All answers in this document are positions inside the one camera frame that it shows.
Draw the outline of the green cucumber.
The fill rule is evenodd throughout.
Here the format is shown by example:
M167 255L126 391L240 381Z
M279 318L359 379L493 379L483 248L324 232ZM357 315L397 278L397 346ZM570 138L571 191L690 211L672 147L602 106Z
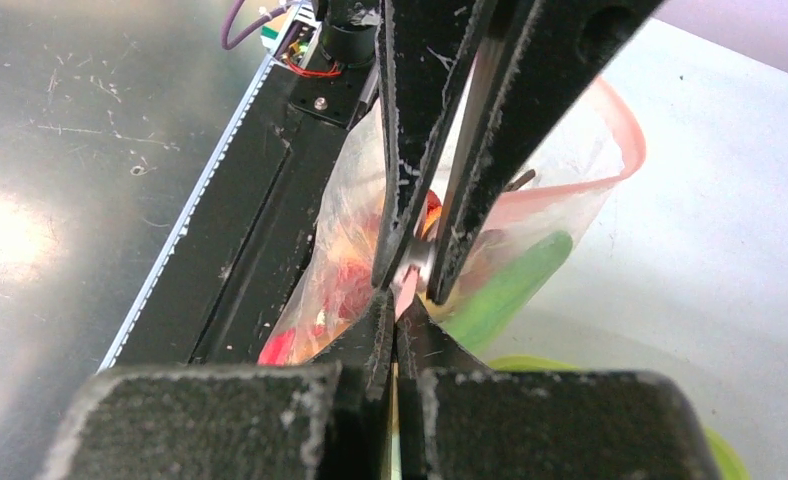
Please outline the green cucumber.
M441 323L442 328L465 349L481 352L565 263L572 249L573 238L568 232L550 233L456 307Z

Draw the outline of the green plastic bin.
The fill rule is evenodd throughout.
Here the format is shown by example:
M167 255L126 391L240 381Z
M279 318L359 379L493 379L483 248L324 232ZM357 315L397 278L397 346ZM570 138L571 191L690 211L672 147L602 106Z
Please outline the green plastic bin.
M669 379L650 371L583 370L512 355L506 373L517 459L536 458L547 479L747 479L735 451L702 426Z

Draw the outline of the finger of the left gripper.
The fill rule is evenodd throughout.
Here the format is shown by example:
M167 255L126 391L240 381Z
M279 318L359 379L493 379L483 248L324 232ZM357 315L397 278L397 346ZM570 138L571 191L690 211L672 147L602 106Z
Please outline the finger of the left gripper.
M470 74L493 1L383 1L377 38L386 161L371 284L395 279Z
M473 67L427 296L446 302L490 210L659 0L501 1Z

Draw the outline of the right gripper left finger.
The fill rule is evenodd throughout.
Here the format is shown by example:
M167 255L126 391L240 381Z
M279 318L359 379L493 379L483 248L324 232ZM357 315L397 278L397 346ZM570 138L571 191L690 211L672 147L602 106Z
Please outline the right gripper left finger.
M299 366L104 370L78 391L44 479L386 479L394 299Z

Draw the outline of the clear zip top bag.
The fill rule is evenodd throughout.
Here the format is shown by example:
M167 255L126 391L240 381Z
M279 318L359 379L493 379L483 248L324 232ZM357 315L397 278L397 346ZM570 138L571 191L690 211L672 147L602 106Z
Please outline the clear zip top bag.
M594 81L500 196L448 301L426 304L429 317L441 325L494 274L552 232L568 232L574 248L611 190L636 173L645 156L645 139L631 110L606 81ZM334 337L311 333L321 306L312 281L323 273L335 229L378 200L383 204L384 187L381 115L373 108L348 134L335 162L321 197L310 263L271 333L297 329L294 364L310 360L365 310L369 301Z

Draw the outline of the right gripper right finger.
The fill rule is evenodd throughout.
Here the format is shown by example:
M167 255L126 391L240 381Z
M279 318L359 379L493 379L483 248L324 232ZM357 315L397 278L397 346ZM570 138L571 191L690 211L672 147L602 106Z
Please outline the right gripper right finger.
M498 371L419 301L395 327L406 479L718 479L691 403L649 370Z

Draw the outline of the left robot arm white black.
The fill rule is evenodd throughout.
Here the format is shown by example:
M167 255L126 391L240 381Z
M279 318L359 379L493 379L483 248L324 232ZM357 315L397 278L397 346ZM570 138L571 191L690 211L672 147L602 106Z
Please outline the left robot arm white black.
M462 116L428 297L449 298L477 234L527 158L658 0L317 1L325 53L378 69L384 204L371 275L389 286L415 243L430 184Z

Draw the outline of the red chili pepper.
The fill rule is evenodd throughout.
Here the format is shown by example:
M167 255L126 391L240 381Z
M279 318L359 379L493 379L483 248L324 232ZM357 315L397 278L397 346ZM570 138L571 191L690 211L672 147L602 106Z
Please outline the red chili pepper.
M295 327L274 333L269 337L257 359L258 365L284 366L295 363L296 357Z

